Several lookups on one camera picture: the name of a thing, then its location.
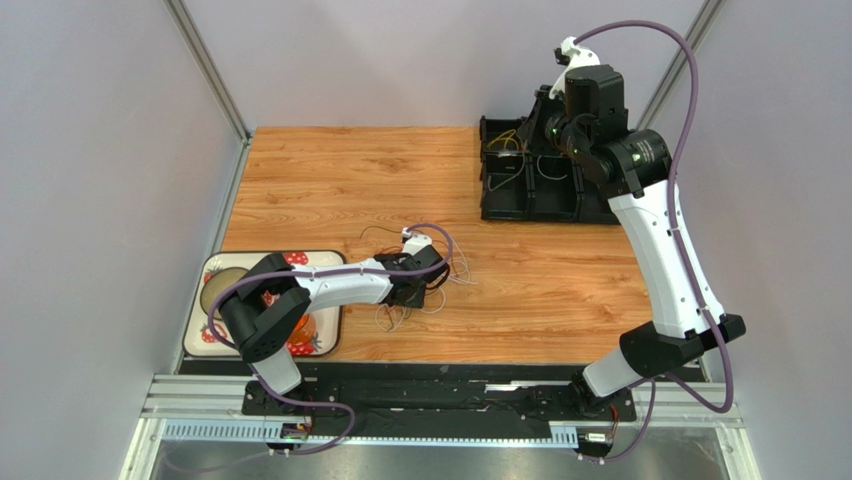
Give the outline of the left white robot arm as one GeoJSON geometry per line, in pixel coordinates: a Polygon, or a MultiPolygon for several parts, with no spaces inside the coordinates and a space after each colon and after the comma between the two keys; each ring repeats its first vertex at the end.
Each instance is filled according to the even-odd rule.
{"type": "Polygon", "coordinates": [[[431,245],[319,267],[269,254],[223,290],[211,308],[222,317],[230,347],[242,361],[269,390],[286,394],[302,383],[286,343],[303,316],[353,304],[420,308],[427,287],[448,270],[448,259],[431,245]]]}

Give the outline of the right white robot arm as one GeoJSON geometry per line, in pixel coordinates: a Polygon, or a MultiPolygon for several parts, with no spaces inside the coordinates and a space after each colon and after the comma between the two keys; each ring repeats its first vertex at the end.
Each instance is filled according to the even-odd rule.
{"type": "Polygon", "coordinates": [[[725,378],[718,413],[733,404],[728,343],[743,336],[739,315],[715,298],[683,220],[672,154],[654,130],[628,126],[623,76],[609,65],[567,68],[539,93],[532,138],[577,163],[625,231],[651,302],[652,318],[623,333],[613,351],[572,378],[579,414],[603,411],[617,393],[717,350],[725,378]]]}

